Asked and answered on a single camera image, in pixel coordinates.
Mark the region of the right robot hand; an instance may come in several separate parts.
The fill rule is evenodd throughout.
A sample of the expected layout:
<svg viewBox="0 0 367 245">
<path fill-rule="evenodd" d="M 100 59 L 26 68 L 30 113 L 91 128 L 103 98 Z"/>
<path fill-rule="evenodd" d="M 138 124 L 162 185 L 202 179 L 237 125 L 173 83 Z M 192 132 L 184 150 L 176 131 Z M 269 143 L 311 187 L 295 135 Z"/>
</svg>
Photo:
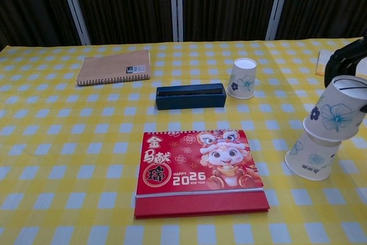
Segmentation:
<svg viewBox="0 0 367 245">
<path fill-rule="evenodd" d="M 358 63 L 366 57 L 366 35 L 329 58 L 324 70 L 325 98 L 320 108 L 336 108 L 338 115 L 366 113 L 366 79 L 357 77 Z"/>
</svg>

